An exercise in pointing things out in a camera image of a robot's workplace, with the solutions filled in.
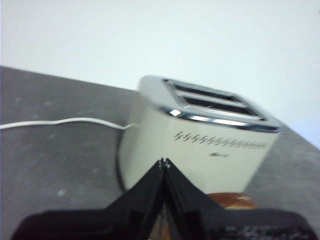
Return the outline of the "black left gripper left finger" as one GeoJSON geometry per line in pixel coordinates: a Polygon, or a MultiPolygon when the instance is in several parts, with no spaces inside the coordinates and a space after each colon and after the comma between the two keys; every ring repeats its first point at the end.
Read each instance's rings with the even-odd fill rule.
{"type": "Polygon", "coordinates": [[[50,210],[27,216],[13,240],[146,240],[164,202],[165,161],[101,209],[50,210]]]}

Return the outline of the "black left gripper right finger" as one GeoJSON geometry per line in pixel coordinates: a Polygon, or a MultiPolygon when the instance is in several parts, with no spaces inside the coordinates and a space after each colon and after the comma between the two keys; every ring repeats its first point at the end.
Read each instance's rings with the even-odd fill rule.
{"type": "Polygon", "coordinates": [[[225,209],[163,160],[169,229],[176,240],[314,240],[300,214],[282,209],[225,209]]]}

